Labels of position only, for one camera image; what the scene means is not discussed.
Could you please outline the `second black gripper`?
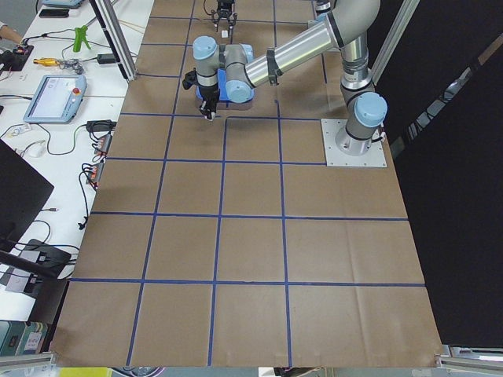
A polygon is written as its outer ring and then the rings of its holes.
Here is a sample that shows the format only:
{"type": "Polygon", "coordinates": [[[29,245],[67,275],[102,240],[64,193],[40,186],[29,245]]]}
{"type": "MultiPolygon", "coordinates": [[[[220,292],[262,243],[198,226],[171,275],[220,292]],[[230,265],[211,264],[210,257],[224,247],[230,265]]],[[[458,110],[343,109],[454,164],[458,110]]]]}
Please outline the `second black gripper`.
{"type": "Polygon", "coordinates": [[[235,0],[218,0],[217,8],[211,11],[215,32],[218,32],[219,20],[229,21],[229,33],[233,32],[237,13],[235,12],[235,0]]]}

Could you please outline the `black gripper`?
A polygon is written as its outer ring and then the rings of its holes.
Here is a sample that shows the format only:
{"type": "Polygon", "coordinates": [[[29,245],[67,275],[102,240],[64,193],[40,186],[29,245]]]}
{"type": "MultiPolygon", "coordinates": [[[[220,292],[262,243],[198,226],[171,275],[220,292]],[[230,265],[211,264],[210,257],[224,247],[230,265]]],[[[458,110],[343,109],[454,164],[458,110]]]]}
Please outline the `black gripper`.
{"type": "Polygon", "coordinates": [[[182,86],[188,90],[191,86],[197,86],[202,98],[200,112],[208,118],[214,119],[217,113],[217,105],[220,97],[220,89],[218,87],[218,73],[215,71],[212,75],[201,75],[194,68],[185,74],[182,80],[182,86]]]}

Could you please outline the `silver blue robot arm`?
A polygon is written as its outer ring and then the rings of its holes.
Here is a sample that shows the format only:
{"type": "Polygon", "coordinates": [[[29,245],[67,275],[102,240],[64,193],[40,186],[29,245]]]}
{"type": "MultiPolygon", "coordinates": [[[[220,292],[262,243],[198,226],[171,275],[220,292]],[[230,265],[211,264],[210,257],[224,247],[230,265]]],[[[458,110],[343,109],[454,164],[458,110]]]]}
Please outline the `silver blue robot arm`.
{"type": "Polygon", "coordinates": [[[244,103],[251,99],[254,88],[263,83],[275,86],[287,71],[337,48],[343,61],[340,87],[349,119],[336,135],[336,144],[350,156],[361,156],[387,115],[387,102],[374,90],[366,45],[366,32],[379,10],[378,1],[338,1],[313,26],[254,60],[249,60],[242,44],[218,44],[210,36],[200,36],[193,42],[196,66],[186,73],[182,85],[186,90],[198,87],[200,112],[212,120],[220,100],[218,70],[226,73],[229,101],[244,103]]]}

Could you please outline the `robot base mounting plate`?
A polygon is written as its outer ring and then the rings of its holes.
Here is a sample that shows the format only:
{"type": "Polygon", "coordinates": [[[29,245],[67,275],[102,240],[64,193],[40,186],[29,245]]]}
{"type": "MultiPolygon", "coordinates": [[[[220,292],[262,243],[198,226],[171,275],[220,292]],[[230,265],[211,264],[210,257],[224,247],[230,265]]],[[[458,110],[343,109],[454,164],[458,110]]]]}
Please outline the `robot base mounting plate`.
{"type": "Polygon", "coordinates": [[[383,140],[379,130],[370,139],[358,141],[346,130],[346,119],[321,119],[327,167],[385,168],[383,140]]]}

